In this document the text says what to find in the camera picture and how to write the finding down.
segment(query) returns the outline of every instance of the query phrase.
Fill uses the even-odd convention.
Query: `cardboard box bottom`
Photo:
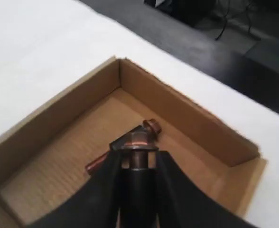
[[[160,149],[169,151],[209,197],[243,215],[265,160],[256,158],[228,167],[122,88],[88,109],[43,147],[0,187],[0,199],[21,224],[33,222],[61,205],[89,179],[84,166],[107,151],[109,142],[149,118],[157,119],[163,127]]]

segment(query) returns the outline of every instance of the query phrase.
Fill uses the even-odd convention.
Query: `corrugated cardboard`
[[[209,197],[242,216],[266,164],[257,146],[134,63],[115,58],[0,137],[6,215],[26,225],[58,207],[89,179],[88,162],[149,118],[163,127],[159,147]]]

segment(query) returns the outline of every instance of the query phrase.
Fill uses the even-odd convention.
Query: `black cable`
[[[223,25],[223,28],[222,28],[221,33],[217,36],[217,38],[215,38],[216,41],[218,41],[218,40],[222,37],[222,35],[223,35],[223,33],[225,32],[225,29],[226,29],[226,27],[227,27],[227,23],[228,23],[228,18],[227,18],[227,16],[228,16],[229,11],[230,11],[230,4],[231,4],[231,0],[228,0],[227,12],[226,12],[225,15],[223,14],[224,25]]]
[[[245,8],[246,18],[248,20],[248,30],[247,30],[248,34],[250,34],[250,30],[252,28],[252,20],[249,15],[249,7],[250,7],[251,3],[252,3],[252,1],[249,1],[249,3],[247,4],[247,6]]]
[[[252,2],[249,2],[248,4],[246,4],[246,3],[245,3],[245,1],[243,1],[243,3],[244,3],[244,7],[245,7],[245,9],[244,9],[244,10],[242,10],[241,12],[238,12],[238,13],[236,13],[236,14],[234,14],[234,15],[230,16],[228,19],[233,19],[233,18],[236,18],[236,17],[238,17],[238,16],[242,15],[243,13],[246,13],[246,11],[250,9],[250,8],[248,8],[248,9],[247,9],[247,7],[250,7],[250,6],[251,6],[251,4],[252,4]]]

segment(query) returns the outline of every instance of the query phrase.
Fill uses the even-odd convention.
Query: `cardboard box wall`
[[[243,216],[266,164],[258,147],[134,63],[111,58],[0,137],[0,227],[61,205],[89,179],[88,162],[149,118],[163,128],[160,149]]]

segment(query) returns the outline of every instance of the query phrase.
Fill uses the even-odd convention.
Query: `white table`
[[[112,55],[135,61],[260,146],[269,164],[246,219],[279,228],[279,115],[79,2],[0,0],[0,135]]]

